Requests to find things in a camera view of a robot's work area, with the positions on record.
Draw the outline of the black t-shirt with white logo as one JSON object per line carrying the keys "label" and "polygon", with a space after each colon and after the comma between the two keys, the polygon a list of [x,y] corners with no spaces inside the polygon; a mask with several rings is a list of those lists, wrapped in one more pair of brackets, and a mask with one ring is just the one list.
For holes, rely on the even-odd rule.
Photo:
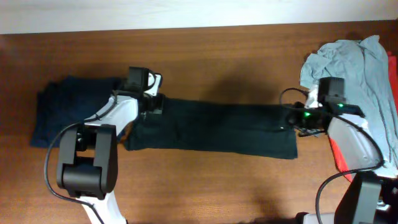
{"label": "black t-shirt with white logo", "polygon": [[161,113],[140,115],[124,146],[233,152],[277,159],[298,156],[289,112],[279,105],[229,105],[165,98]]}

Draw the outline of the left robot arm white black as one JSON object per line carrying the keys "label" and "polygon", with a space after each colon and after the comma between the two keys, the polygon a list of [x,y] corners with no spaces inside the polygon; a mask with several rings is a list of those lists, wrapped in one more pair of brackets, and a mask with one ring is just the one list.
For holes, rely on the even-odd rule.
{"label": "left robot arm white black", "polygon": [[56,182],[64,200],[80,204],[92,223],[127,223],[114,188],[118,179],[118,135],[146,113],[162,111],[163,77],[144,67],[129,67],[121,86],[89,118],[63,128]]}

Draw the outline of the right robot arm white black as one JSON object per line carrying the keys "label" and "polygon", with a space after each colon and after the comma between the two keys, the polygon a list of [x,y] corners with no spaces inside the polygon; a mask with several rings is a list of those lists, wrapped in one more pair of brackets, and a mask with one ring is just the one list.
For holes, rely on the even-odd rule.
{"label": "right robot arm white black", "polygon": [[[288,107],[289,123],[300,137],[326,134],[339,172],[318,188],[315,213],[298,214],[298,223],[397,223],[397,171],[371,136],[360,107],[346,102],[344,79],[321,78],[303,94],[305,103]],[[321,213],[321,193],[338,177],[350,185],[334,212]]]}

